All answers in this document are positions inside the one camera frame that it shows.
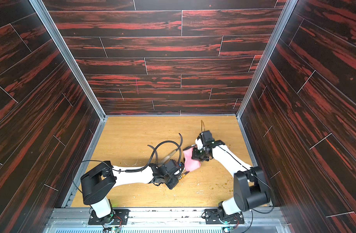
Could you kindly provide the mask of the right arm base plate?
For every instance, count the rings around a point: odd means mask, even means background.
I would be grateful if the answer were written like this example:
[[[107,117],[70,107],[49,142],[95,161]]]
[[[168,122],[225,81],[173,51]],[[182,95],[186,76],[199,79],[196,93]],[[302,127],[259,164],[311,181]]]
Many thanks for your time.
[[[240,213],[227,215],[218,208],[205,209],[201,217],[205,220],[206,224],[244,224],[244,217]]]

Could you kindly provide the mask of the pink rag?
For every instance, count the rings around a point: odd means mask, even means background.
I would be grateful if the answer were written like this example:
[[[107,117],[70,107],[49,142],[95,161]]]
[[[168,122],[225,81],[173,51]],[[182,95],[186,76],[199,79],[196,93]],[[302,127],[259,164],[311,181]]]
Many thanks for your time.
[[[193,149],[194,148],[183,150],[185,170],[188,172],[195,171],[201,167],[201,163],[193,159]]]

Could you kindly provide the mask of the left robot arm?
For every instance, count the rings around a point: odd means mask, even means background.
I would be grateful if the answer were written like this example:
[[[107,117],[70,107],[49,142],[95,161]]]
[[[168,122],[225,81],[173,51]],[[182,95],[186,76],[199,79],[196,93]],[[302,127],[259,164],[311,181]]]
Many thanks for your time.
[[[111,189],[127,184],[151,183],[155,186],[165,184],[172,190],[179,183],[183,170],[184,163],[175,160],[136,168],[112,166],[110,161],[102,161],[81,177],[83,202],[93,208],[97,218],[109,217],[113,214],[107,199]]]

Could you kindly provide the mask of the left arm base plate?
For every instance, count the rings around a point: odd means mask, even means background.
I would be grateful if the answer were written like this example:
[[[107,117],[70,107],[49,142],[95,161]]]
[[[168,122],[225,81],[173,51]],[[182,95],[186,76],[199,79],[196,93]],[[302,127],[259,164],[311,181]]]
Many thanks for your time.
[[[102,218],[97,217],[95,210],[92,210],[88,225],[90,226],[123,226],[129,219],[129,209],[113,208],[111,214]]]

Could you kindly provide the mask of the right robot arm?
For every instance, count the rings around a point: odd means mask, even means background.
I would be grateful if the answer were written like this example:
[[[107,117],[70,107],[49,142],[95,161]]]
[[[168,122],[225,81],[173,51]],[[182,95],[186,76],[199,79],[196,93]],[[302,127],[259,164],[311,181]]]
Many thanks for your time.
[[[237,214],[268,204],[271,188],[260,167],[253,167],[239,159],[221,140],[215,140],[210,131],[199,134],[195,145],[184,150],[184,164],[188,172],[200,168],[201,163],[214,159],[233,177],[233,196],[218,204],[217,217],[227,222]]]

